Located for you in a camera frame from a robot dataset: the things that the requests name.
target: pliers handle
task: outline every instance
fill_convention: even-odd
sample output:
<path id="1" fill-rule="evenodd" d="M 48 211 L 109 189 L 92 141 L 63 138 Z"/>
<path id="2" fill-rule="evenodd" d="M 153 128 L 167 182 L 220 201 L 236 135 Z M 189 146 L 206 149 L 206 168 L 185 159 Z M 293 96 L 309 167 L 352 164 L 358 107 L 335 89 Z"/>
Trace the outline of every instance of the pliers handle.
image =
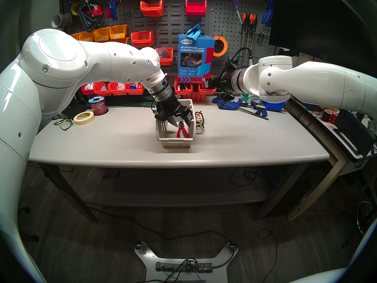
<path id="1" fill-rule="evenodd" d="M 183 133 L 185 135 L 185 138 L 188 138 L 189 134 L 188 134 L 188 132 L 185 129 L 185 125 L 184 125 L 183 121 L 180 121 L 180 123 L 179 123 L 178 132 L 177 132 L 177 138 L 181 137 L 181 129 L 182 129 L 182 131 L 183 131 Z"/>

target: masking tape roll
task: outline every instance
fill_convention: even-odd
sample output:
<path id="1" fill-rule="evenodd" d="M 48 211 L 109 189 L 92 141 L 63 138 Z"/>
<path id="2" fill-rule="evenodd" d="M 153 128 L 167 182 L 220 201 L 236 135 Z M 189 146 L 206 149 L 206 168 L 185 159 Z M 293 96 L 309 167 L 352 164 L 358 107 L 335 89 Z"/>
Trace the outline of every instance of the masking tape roll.
<path id="1" fill-rule="evenodd" d="M 94 120 L 94 113 L 92 111 L 82 112 L 73 118 L 73 121 L 77 125 L 86 125 L 87 123 L 90 123 L 92 120 Z"/>
<path id="2" fill-rule="evenodd" d="M 215 36 L 214 39 L 215 39 L 215 49 L 213 51 L 213 56 L 214 57 L 221 57 L 227 51 L 228 43 L 227 43 L 227 41 L 224 37 Z"/>

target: pegboard wall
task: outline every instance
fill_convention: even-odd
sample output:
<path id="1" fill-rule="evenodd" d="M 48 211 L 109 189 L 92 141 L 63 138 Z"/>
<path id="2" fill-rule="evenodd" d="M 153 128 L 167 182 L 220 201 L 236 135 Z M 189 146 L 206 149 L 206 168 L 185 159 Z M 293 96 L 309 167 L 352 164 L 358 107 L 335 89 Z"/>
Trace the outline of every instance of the pegboard wall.
<path id="1" fill-rule="evenodd" d="M 64 1 L 65 13 L 71 13 L 71 4 Z M 160 0 L 143 0 L 147 3 L 158 3 Z M 155 44 L 153 48 L 162 46 L 173 47 L 173 63 L 171 67 L 176 67 L 176 56 L 178 48 L 178 34 L 186 33 L 196 24 L 200 25 L 203 35 L 218 36 L 224 29 L 223 37 L 227 40 L 228 50 L 221 57 L 214 57 L 214 65 L 224 65 L 227 57 L 232 56 L 241 46 L 240 21 L 231 0 L 207 0 L 207 12 L 205 16 L 186 16 L 185 0 L 163 0 L 164 15 L 162 17 L 144 17 L 140 10 L 140 0 L 121 0 L 118 4 L 118 20 L 105 18 L 102 27 L 127 24 L 127 37 L 131 37 L 132 32 L 143 30 L 155 30 Z M 191 2 L 204 2 L 204 0 L 188 0 Z M 109 0 L 90 0 L 92 4 L 100 5 L 104 11 L 109 6 Z M 257 32 L 270 33 L 270 27 L 260 23 L 266 0 L 239 0 L 239 12 L 254 12 L 258 14 Z M 67 33 L 73 34 L 84 31 L 78 17 L 73 16 L 72 25 L 67 27 Z M 252 54 L 257 57 L 273 55 L 274 46 L 268 45 L 269 35 L 263 37 L 262 42 L 257 43 L 257 35 L 254 38 Z M 249 47 L 252 41 L 252 34 L 249 38 Z"/>

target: gray table top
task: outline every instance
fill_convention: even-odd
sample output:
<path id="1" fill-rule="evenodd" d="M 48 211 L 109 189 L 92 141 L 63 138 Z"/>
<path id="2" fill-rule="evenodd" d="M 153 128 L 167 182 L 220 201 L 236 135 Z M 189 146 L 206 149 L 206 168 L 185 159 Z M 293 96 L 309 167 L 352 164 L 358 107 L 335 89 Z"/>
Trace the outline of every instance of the gray table top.
<path id="1" fill-rule="evenodd" d="M 35 138 L 29 161 L 111 168 L 215 168 L 264 166 L 329 159 L 328 152 L 290 114 L 264 120 L 211 103 L 194 103 L 205 130 L 191 148 L 164 148 L 156 141 L 150 108 L 109 108 L 67 131 L 50 122 Z"/>

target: metal base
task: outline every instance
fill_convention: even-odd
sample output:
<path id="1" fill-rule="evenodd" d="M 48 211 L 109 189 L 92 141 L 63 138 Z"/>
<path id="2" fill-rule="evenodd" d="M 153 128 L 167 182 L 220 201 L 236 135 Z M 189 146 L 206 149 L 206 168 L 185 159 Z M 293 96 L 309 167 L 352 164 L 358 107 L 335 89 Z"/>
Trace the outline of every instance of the metal base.
<path id="1" fill-rule="evenodd" d="M 149 248 L 149 246 L 142 241 L 143 249 L 135 249 L 135 253 L 139 256 L 139 258 L 143 261 L 145 267 L 147 268 L 147 275 L 145 280 L 162 280 L 164 281 L 170 273 L 164 273 L 161 271 L 156 271 L 156 262 L 160 263 L 171 263 L 171 264 L 180 264 L 184 259 L 161 259 L 156 256 L 153 251 Z M 229 258 L 232 256 L 233 251 L 229 248 L 230 243 L 228 242 L 221 252 L 211 259 L 197 259 L 198 263 L 212 263 L 213 267 L 221 265 L 225 263 Z M 236 256 L 238 249 L 234 252 L 233 258 Z M 198 276 L 194 272 L 182 272 L 178 277 L 179 281 L 182 283 L 184 282 L 201 282 L 201 283 L 227 283 L 227 266 L 231 261 L 229 261 L 226 265 L 213 269 L 212 273 L 197 273 L 201 280 L 199 280 Z M 173 282 L 178 275 L 178 272 L 175 272 L 172 277 L 169 278 L 167 282 Z"/>

